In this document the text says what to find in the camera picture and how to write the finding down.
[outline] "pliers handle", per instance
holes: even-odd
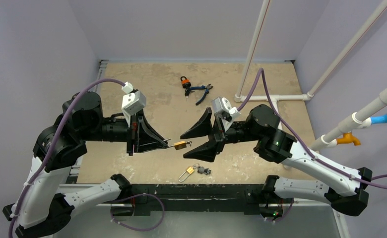
[[[198,86],[198,87],[191,87],[191,88],[189,89],[189,92],[191,92],[191,91],[193,91],[193,90],[203,90],[203,89],[205,89],[204,95],[202,96],[202,98],[201,98],[199,101],[197,101],[197,102],[195,103],[195,105],[198,106],[200,103],[202,103],[202,102],[204,101],[206,95],[209,93],[209,90],[210,90],[211,88],[213,88],[213,86],[211,86],[211,84],[208,84],[207,86],[202,85],[202,86]]]

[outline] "blue handled pliers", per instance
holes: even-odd
[[[211,86],[211,84],[208,84],[207,86],[202,85],[202,86],[198,86],[198,87],[190,87],[190,88],[188,89],[188,92],[190,93],[190,92],[192,92],[192,91],[194,91],[194,90],[204,90],[204,89],[205,89],[204,96],[203,96],[199,101],[197,101],[197,102],[195,103],[195,105],[198,106],[200,103],[202,103],[202,102],[204,101],[206,95],[209,93],[209,90],[210,90],[211,88],[213,88],[213,87],[214,87],[214,86]]]

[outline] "orange faucet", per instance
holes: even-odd
[[[344,133],[342,138],[337,138],[337,144],[349,144],[353,143],[355,146],[361,145],[360,140],[355,137],[351,132]]]

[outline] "bunch of keys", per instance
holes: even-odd
[[[209,175],[209,174],[211,173],[211,170],[210,170],[209,168],[204,168],[204,167],[202,167],[202,166],[199,166],[199,164],[194,164],[193,166],[189,166],[188,168],[186,168],[186,171],[183,172],[182,175],[180,175],[178,181],[179,181],[179,182],[185,181],[185,180],[189,177],[189,175],[191,175],[191,174],[194,173],[194,171],[195,171],[196,169],[198,169],[198,173],[200,173],[200,174],[206,174],[206,175]]]

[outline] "gray wall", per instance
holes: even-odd
[[[0,237],[39,133],[94,80],[98,61],[66,0],[0,0]]]
[[[303,92],[319,79],[348,40],[380,3],[365,0],[329,1],[295,63]],[[387,87],[387,11],[347,60],[307,103],[315,136],[375,99]],[[377,115],[385,113],[387,108]],[[323,149],[329,158],[354,168],[387,174],[387,125],[353,132],[362,145]],[[387,184],[387,179],[376,182]],[[387,190],[369,187],[369,206],[359,217],[347,217],[352,237],[387,237]]]
[[[243,61],[262,0],[69,0],[94,52],[112,60]],[[256,60],[293,60],[328,0],[273,0]]]

